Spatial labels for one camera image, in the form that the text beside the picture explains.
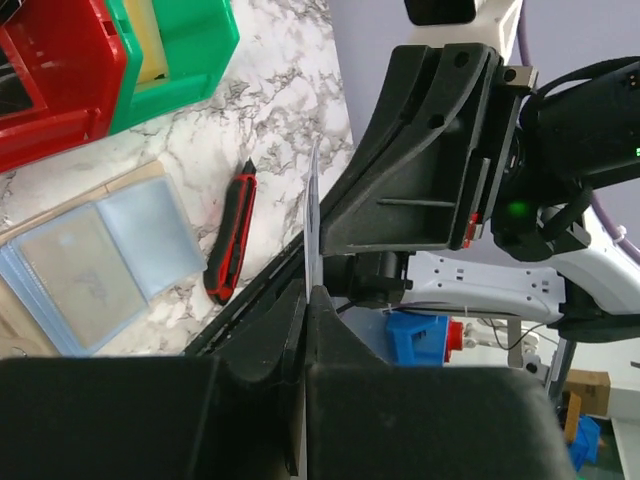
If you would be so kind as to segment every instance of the cable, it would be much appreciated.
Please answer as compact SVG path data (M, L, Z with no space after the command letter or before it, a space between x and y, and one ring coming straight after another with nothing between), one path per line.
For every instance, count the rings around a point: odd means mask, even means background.
M544 338L547 342L553 343L554 345L558 345L558 341L557 341L557 340L554 340L554 339L553 339L553 338L551 338L551 337L547 337L546 335L543 335L543 334L541 334L540 332L537 332L537 335L538 335L540 338Z
M562 209L542 227L542 231L540 232L542 238L547 242L558 239L560 235L571 228L574 222L582 218L582 215L591 204L592 197L593 188L591 188L590 185L585 185L579 195L562 207Z
M356 304L355 304L355 303L353 303L353 302L347 302L347 303L345 303L344 305L342 305L342 306L340 306L340 307L336 308L336 313L337 313L338 315L341 315L341 314L343 314L344 312L346 312L347 310L349 310L350 308L353 308L353 307L355 307L355 306L356 306Z
M534 325L529 330L525 331L522 334L522 336L518 340L515 341L515 343L513 345L510 345L509 347L505 347L504 345L502 345L502 342L500 342L500 338L498 337L498 327L496 327L496 324L493 323L493 320L491 318L485 318L484 320L488 321L491 324L491 328L493 329L493 335L496 337L496 342L498 343L498 346L502 350L506 350L507 352L509 350L513 350L518 345L520 345L520 343L522 343L522 341L525 339L525 337L527 335L529 335L531 332L533 332L536 328L540 328L540 327L546 325L545 323L539 323L538 325Z

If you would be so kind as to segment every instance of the blue plastic folder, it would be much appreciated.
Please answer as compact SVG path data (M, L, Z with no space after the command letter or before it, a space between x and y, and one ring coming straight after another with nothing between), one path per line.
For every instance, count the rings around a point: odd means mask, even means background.
M95 353L206 261L166 177L18 235L0 274L62 355Z

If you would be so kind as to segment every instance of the blue bin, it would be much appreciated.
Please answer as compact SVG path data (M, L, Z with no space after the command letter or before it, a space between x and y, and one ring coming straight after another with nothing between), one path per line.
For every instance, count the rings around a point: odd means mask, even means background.
M587 460L596 463L599 440L600 426L592 418L580 415L576 440L569 446L569 456L577 472Z
M386 332L396 364L438 366L445 362L449 317L392 312Z

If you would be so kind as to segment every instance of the marble countertop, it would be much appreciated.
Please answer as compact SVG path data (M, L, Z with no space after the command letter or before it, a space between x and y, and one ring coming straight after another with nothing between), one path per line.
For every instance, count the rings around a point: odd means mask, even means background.
M159 159L208 254L227 185L251 156L258 192L236 294L250 282L302 228L314 141L324 195L351 158L352 140L326 0L232 4L240 44L209 101L0 176L0 231ZM219 311L201 278L187 279L99 354L179 353Z

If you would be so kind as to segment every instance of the green plastic bin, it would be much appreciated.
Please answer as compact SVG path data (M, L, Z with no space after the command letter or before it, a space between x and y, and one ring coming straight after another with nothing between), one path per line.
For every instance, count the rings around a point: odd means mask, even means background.
M239 34L229 0L153 0L169 79L136 85L142 48L122 0L105 0L128 55L110 134L211 97Z

